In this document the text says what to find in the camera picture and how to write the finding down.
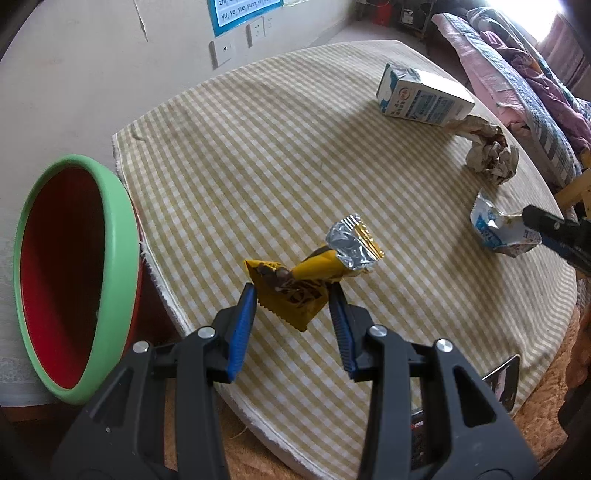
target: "wall socket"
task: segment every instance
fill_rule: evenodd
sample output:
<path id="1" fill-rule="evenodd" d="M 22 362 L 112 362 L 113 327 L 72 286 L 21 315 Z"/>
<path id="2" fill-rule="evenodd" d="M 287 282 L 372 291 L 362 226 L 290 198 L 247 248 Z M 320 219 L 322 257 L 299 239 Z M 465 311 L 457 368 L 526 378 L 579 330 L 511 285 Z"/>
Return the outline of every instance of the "wall socket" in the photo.
<path id="1" fill-rule="evenodd" d="M 265 38 L 265 27 L 262 17 L 257 18 L 254 22 L 249 23 L 246 26 L 246 34 L 248 36 L 248 45 L 250 47 Z"/>
<path id="2" fill-rule="evenodd" d="M 223 35 L 209 43 L 209 51 L 212 55 L 213 68 L 217 69 L 234 55 L 234 43 L 230 35 Z"/>
<path id="3" fill-rule="evenodd" d="M 273 32 L 273 27 L 275 26 L 275 18 L 273 14 L 265 15 L 263 18 L 263 23 L 265 24 L 265 36 L 268 37 Z"/>

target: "yellow snack wrapper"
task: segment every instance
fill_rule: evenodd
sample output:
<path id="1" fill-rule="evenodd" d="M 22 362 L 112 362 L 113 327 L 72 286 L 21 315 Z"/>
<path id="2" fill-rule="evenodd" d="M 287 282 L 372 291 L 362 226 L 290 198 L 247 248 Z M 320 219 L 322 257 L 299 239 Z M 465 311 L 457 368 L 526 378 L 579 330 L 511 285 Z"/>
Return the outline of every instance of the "yellow snack wrapper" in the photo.
<path id="1" fill-rule="evenodd" d="M 354 277 L 384 257 L 358 215 L 336 222 L 326 245 L 289 270 L 278 262 L 245 260 L 261 306 L 305 332 L 328 302 L 327 283 Z"/>

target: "white wall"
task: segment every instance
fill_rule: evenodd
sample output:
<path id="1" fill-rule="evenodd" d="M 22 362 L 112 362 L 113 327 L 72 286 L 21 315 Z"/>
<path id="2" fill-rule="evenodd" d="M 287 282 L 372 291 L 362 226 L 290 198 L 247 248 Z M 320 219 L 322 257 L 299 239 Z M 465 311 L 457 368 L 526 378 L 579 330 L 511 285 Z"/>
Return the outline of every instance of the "white wall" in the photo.
<path id="1" fill-rule="evenodd" d="M 253 48 L 238 26 L 229 33 L 234 58 L 214 71 L 206 0 L 137 3 L 148 43 L 133 0 L 45 0 L 0 61 L 0 403 L 20 401 L 11 396 L 6 358 L 11 365 L 25 358 L 12 299 L 12 239 L 47 165 L 79 153 L 113 169 L 116 131 L 218 73 L 310 45 L 343 25 L 352 6 L 309 0 L 275 10 L 273 36 Z"/>

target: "checkered tablecloth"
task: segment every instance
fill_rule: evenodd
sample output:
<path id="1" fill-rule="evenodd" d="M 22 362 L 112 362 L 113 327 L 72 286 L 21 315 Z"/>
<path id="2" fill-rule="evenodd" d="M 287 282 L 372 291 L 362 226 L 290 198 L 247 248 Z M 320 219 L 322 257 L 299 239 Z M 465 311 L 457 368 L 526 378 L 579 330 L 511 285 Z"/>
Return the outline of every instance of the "checkered tablecloth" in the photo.
<path id="1" fill-rule="evenodd" d="M 245 258 L 294 265 L 357 212 L 386 257 L 343 282 L 350 301 L 408 340 L 450 338 L 483 374 L 520 353 L 521 404 L 563 339 L 574 270 L 543 247 L 512 259 L 480 246 L 469 213 L 487 185 L 465 166 L 469 142 L 380 113 L 389 60 L 448 76 L 397 41 L 310 48 L 208 80 L 117 133 L 146 259 L 187 334 L 237 301 Z M 520 156 L 489 193 L 508 210 L 558 213 Z M 302 334 L 259 308 L 243 371 L 220 390 L 289 465 L 351 479 L 370 387 L 343 371 L 327 309 Z"/>

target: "green bowl rim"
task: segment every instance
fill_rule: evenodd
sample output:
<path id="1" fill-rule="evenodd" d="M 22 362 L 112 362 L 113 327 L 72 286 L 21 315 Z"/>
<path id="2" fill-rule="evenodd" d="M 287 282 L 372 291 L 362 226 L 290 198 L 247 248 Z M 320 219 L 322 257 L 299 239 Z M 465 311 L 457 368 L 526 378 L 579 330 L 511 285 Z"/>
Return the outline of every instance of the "green bowl rim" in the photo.
<path id="1" fill-rule="evenodd" d="M 22 305 L 20 268 L 22 237 L 37 195 L 53 176 L 72 167 L 88 171 L 99 188 L 105 217 L 105 259 L 99 313 L 90 356 L 78 383 L 68 389 L 49 377 L 31 343 Z M 139 274 L 138 225 L 133 204 L 123 184 L 113 172 L 92 158 L 66 155 L 57 160 L 35 182 L 22 209 L 14 244 L 13 276 L 18 323 L 27 354 L 41 381 L 60 400 L 71 404 L 86 402 L 119 362 L 134 315 Z"/>

